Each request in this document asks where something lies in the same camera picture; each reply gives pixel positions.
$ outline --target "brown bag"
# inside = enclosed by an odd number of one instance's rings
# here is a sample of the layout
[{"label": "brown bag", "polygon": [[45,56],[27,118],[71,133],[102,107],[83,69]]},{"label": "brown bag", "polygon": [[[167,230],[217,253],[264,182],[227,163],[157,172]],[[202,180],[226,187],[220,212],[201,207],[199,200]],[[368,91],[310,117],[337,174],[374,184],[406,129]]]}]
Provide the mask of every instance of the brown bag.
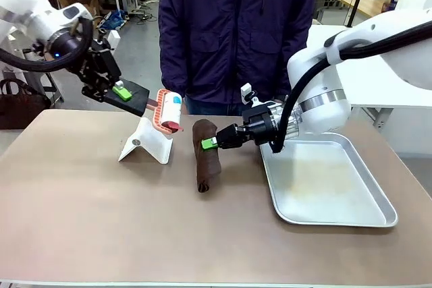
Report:
[{"label": "brown bag", "polygon": [[[12,94],[11,84],[16,84],[18,93]],[[0,129],[24,129],[51,101],[44,94],[19,79],[0,81]]]}]

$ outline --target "metal tray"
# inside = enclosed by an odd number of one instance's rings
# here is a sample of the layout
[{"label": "metal tray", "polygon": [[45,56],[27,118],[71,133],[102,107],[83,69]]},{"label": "metal tray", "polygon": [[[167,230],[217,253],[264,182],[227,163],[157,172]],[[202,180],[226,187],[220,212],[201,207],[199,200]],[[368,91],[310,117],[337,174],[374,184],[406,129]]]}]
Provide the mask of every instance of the metal tray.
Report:
[{"label": "metal tray", "polygon": [[261,146],[273,205],[301,225],[393,227],[398,215],[346,137],[304,134],[281,153]]}]

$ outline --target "bag handle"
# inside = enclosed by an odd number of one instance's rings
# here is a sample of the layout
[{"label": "bag handle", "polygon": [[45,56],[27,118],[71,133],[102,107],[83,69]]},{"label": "bag handle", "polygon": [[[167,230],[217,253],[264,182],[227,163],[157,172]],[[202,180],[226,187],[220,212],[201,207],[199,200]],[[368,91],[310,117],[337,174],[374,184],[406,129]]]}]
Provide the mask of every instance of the bag handle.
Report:
[{"label": "bag handle", "polygon": [[34,88],[30,87],[29,85],[27,85],[27,83],[25,83],[22,80],[17,79],[17,78],[10,78],[10,79],[3,79],[3,80],[1,80],[0,81],[0,92],[3,94],[3,87],[5,85],[11,84],[12,82],[17,85],[17,87],[18,87],[18,93],[21,92],[22,94],[25,94],[26,91],[27,91],[27,93],[30,93],[30,94],[41,94],[36,89],[34,89]]}]

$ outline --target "blue jeans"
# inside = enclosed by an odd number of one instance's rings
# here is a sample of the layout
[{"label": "blue jeans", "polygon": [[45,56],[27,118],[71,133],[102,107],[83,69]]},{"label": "blue jeans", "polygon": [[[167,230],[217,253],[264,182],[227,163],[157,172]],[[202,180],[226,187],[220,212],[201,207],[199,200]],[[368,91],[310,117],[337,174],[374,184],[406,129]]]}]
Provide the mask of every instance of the blue jeans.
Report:
[{"label": "blue jeans", "polygon": [[241,116],[243,110],[250,108],[243,104],[206,103],[187,96],[185,103],[191,115]]}]

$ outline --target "white stand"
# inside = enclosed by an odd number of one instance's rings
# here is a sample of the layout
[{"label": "white stand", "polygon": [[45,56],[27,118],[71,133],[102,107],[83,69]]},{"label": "white stand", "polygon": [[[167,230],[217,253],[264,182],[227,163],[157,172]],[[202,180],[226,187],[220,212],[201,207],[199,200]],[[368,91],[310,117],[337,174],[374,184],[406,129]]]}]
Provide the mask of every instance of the white stand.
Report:
[{"label": "white stand", "polygon": [[137,146],[141,146],[158,160],[159,163],[166,165],[169,160],[172,144],[172,138],[167,139],[161,132],[153,127],[148,118],[141,117],[136,131],[126,141],[119,161],[131,153]]}]

